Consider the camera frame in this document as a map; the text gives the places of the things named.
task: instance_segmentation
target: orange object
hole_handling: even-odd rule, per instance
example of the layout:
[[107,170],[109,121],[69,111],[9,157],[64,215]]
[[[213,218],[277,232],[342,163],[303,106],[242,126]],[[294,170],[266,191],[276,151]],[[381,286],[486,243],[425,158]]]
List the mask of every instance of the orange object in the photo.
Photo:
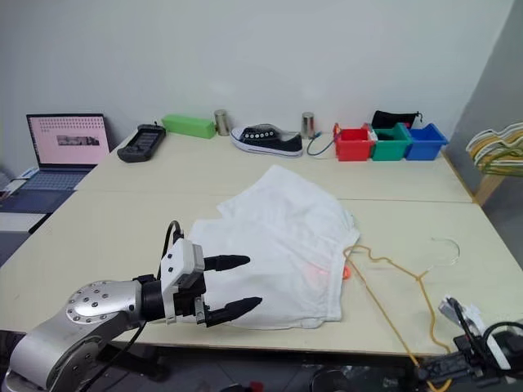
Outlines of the orange object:
[[343,280],[348,280],[351,277],[351,269],[346,265],[343,267]]

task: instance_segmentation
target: white table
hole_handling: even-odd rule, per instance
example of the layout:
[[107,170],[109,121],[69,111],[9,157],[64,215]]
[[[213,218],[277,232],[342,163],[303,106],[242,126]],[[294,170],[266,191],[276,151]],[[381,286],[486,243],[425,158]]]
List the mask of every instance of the white table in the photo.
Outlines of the white table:
[[0,231],[27,233],[46,214],[22,214],[18,212],[0,212]]
[[77,189],[232,196],[256,182],[273,164],[296,172],[340,199],[472,202],[441,155],[427,162],[340,163],[333,157],[333,149],[320,158],[281,158],[245,153],[228,137],[207,140],[169,132],[149,162],[125,163],[114,151]]
[[[98,279],[125,280],[158,268],[167,224],[185,230],[199,218],[219,217],[217,195],[81,191],[74,194],[0,269],[0,329],[26,332],[51,317],[78,287]],[[347,200],[360,243],[412,271],[445,262],[454,248],[431,237],[451,238],[462,256],[454,267],[426,278],[436,306],[444,294],[480,306],[486,323],[523,319],[523,273],[481,209],[473,203]],[[355,261],[392,318],[420,354],[439,354],[428,337],[429,316],[417,284],[385,265]],[[250,331],[152,323],[140,341],[157,345],[322,350],[403,354],[404,351],[353,274],[344,283],[343,320],[315,330]],[[128,340],[125,333],[119,340]],[[452,346],[460,334],[438,315],[436,335]]]

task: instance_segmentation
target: green bin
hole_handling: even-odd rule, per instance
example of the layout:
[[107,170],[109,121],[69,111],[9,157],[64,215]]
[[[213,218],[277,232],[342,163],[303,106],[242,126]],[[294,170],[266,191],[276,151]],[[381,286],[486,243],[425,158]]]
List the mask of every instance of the green bin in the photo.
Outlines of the green bin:
[[399,161],[412,144],[407,128],[398,122],[393,128],[374,129],[378,140],[374,146],[374,161]]

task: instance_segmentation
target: black sneaker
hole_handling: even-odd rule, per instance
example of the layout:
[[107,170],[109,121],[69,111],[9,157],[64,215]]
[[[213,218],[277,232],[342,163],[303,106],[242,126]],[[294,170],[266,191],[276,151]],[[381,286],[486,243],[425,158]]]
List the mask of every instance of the black sneaker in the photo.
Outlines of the black sneaker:
[[303,153],[300,134],[284,139],[285,133],[270,124],[235,128],[230,132],[232,143],[249,153],[299,157]]

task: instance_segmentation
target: black game controller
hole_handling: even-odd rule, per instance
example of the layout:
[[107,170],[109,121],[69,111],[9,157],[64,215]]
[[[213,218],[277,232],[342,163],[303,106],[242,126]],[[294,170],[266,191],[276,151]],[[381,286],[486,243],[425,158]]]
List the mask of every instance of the black game controller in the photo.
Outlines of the black game controller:
[[156,122],[154,125],[140,125],[138,132],[125,147],[117,151],[117,154],[127,163],[148,161],[164,137],[165,128]]

